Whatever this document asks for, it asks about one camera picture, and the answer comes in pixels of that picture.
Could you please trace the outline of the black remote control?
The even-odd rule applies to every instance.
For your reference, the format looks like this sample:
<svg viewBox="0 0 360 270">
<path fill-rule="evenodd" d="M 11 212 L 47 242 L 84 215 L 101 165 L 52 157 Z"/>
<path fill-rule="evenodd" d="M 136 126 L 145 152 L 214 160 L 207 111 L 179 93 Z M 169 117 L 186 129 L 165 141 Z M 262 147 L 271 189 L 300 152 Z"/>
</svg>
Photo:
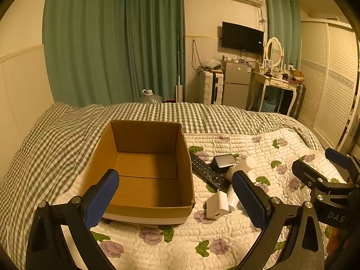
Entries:
<svg viewBox="0 0 360 270">
<path fill-rule="evenodd" d="M 192 173 L 194 173 L 194 175 L 205 181 L 215 192 L 228 191 L 230 183 L 223 175 L 216 173 L 208 164 L 202 161 L 202 159 L 196 156 L 193 152 L 190 152 L 190 158 L 192 163 Z"/>
</svg>

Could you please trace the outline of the white square power adapter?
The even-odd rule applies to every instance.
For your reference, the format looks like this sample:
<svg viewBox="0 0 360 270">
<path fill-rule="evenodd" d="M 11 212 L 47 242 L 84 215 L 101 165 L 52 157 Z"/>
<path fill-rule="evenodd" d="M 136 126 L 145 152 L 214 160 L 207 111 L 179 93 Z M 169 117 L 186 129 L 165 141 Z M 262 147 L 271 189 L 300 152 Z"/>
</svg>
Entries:
<svg viewBox="0 0 360 270">
<path fill-rule="evenodd" d="M 206 200 L 206 217 L 216 220 L 229 213 L 227 194 L 219 191 Z"/>
</svg>

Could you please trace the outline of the floral quilted bedspread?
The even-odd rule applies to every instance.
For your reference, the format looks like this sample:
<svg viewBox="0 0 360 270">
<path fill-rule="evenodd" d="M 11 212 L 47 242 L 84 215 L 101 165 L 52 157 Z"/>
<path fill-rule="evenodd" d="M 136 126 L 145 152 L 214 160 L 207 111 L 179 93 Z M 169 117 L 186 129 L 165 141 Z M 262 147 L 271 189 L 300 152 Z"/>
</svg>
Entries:
<svg viewBox="0 0 360 270">
<path fill-rule="evenodd" d="M 235 194 L 241 170 L 267 195 L 309 205 L 301 160 L 335 184 L 343 177 L 322 149 L 288 128 L 257 135 L 185 132 L 178 123 L 112 121 L 56 204 L 83 195 L 108 169 L 119 187 L 90 232 L 116 269 L 234 269 L 261 232 Z"/>
</svg>

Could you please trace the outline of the green checkered bed sheet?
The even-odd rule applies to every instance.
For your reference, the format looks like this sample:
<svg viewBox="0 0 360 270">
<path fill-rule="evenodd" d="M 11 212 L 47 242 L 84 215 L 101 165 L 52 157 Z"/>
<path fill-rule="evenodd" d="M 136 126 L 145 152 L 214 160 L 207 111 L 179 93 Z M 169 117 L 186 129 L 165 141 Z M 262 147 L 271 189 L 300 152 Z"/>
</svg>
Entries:
<svg viewBox="0 0 360 270">
<path fill-rule="evenodd" d="M 321 144 L 304 125 L 278 113 L 197 103 L 90 105 L 77 108 L 57 102 L 37 120 L 1 181 L 1 246 L 18 269 L 38 201 L 54 201 L 86 168 L 100 135 L 111 120 L 177 122 L 186 133 L 259 135 L 282 128 L 305 144 Z"/>
</svg>

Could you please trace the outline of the blue laundry basket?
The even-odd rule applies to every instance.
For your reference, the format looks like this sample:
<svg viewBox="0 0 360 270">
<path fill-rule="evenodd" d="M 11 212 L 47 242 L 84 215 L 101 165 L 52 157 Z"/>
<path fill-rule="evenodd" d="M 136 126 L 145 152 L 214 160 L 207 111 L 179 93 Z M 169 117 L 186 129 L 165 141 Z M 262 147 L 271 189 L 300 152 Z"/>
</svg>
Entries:
<svg viewBox="0 0 360 270">
<path fill-rule="evenodd" d="M 276 99 L 266 97 L 263 100 L 261 112 L 274 112 L 276 108 Z"/>
</svg>

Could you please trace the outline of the white louvered wardrobe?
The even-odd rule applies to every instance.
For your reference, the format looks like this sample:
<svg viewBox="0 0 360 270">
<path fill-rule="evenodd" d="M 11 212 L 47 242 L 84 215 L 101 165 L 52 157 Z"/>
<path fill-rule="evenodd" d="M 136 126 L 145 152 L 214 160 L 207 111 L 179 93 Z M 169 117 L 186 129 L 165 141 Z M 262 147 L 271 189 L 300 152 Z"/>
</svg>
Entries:
<svg viewBox="0 0 360 270">
<path fill-rule="evenodd" d="M 358 40 L 343 22 L 308 19 L 301 28 L 300 71 L 306 93 L 298 120 L 326 148 L 342 149 L 359 101 Z"/>
</svg>

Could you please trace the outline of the white dressing table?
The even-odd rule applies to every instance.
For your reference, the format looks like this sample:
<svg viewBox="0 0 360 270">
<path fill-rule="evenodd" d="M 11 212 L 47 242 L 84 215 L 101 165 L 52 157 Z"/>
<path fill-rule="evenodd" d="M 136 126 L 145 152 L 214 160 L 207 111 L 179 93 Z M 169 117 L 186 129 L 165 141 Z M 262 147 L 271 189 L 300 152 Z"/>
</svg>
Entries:
<svg viewBox="0 0 360 270">
<path fill-rule="evenodd" d="M 248 99 L 248 110 L 261 112 L 264 98 L 276 99 L 274 112 L 287 112 L 289 116 L 292 105 L 295 101 L 298 83 L 269 77 L 255 70 L 251 72 L 250 97 Z"/>
</svg>

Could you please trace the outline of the brown cardboard box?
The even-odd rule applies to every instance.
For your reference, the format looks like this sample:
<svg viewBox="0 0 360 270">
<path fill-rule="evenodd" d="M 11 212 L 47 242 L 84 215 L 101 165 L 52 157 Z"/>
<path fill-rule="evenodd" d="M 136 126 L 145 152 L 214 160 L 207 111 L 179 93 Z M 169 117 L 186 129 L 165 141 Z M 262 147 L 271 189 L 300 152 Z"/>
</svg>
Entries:
<svg viewBox="0 0 360 270">
<path fill-rule="evenodd" d="M 182 126 L 173 122 L 110 121 L 100 136 L 81 192 L 108 169 L 119 186 L 103 217 L 134 224 L 183 224 L 195 206 L 192 164 Z"/>
</svg>

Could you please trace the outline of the silver mini fridge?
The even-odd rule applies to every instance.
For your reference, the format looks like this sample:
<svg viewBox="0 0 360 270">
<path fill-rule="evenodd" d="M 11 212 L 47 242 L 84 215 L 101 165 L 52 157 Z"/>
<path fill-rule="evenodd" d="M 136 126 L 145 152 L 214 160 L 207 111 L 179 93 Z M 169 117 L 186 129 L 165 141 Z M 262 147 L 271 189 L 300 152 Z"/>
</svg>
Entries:
<svg viewBox="0 0 360 270">
<path fill-rule="evenodd" d="M 225 106 L 246 109 L 250 90 L 251 66 L 246 63 L 223 62 L 223 98 Z"/>
</svg>

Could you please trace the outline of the white suitcase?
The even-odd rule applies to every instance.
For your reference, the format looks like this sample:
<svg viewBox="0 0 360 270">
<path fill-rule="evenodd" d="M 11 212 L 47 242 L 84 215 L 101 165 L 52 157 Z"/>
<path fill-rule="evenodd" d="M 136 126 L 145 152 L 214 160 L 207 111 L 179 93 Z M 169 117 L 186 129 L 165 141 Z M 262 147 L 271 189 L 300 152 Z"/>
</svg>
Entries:
<svg viewBox="0 0 360 270">
<path fill-rule="evenodd" d="M 220 70 L 202 71 L 199 80 L 199 103 L 221 105 L 223 72 Z"/>
</svg>

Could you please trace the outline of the white mop pole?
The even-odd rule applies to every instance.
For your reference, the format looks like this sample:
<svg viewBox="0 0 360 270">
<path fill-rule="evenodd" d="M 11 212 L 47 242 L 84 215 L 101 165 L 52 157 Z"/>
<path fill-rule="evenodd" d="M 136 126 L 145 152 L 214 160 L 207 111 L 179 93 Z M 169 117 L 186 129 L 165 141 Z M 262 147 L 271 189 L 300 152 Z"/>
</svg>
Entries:
<svg viewBox="0 0 360 270">
<path fill-rule="evenodd" d="M 183 102 L 183 88 L 181 84 L 181 56 L 180 56 L 180 38 L 179 35 L 177 35 L 177 81 L 175 85 L 175 94 L 176 94 L 176 102 L 180 103 Z"/>
</svg>

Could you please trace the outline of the green curtain right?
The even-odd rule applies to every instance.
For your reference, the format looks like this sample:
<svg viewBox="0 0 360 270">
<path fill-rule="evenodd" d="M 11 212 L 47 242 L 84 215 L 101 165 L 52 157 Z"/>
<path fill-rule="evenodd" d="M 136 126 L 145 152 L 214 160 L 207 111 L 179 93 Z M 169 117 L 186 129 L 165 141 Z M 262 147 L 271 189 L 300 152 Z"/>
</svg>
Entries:
<svg viewBox="0 0 360 270">
<path fill-rule="evenodd" d="M 284 63 L 300 68 L 301 19 L 298 0 L 266 0 L 268 37 L 276 37 L 284 48 Z"/>
</svg>

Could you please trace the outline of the green curtain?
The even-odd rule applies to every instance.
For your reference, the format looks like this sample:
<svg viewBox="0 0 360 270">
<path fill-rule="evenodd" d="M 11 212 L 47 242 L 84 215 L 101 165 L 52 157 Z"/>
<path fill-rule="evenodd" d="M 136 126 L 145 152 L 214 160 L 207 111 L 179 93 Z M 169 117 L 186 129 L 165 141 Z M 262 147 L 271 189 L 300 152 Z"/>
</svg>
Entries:
<svg viewBox="0 0 360 270">
<path fill-rule="evenodd" d="M 185 81 L 184 0 L 45 0 L 43 45 L 53 98 L 76 107 L 175 98 L 177 35 Z"/>
<path fill-rule="evenodd" d="M 284 63 L 300 68 L 301 19 L 298 0 L 266 0 L 268 37 L 276 37 L 284 48 Z"/>
</svg>

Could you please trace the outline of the clear water jug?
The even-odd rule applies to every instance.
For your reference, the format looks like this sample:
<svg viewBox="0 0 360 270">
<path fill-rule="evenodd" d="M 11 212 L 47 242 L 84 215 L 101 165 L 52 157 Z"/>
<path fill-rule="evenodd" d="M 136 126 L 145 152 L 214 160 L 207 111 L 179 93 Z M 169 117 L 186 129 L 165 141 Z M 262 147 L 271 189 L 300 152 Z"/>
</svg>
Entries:
<svg viewBox="0 0 360 270">
<path fill-rule="evenodd" d="M 161 104 L 163 99 L 160 95 L 156 95 L 152 90 L 142 90 L 142 95 L 139 99 L 142 104 Z"/>
</svg>

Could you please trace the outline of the black wall television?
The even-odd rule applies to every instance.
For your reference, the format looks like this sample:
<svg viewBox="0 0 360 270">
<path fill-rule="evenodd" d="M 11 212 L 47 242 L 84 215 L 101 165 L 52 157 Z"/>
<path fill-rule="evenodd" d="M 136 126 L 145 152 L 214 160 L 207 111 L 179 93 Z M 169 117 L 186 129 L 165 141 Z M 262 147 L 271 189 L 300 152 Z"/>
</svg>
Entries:
<svg viewBox="0 0 360 270">
<path fill-rule="evenodd" d="M 221 46 L 252 54 L 263 54 L 264 33 L 231 22 L 222 22 Z"/>
</svg>

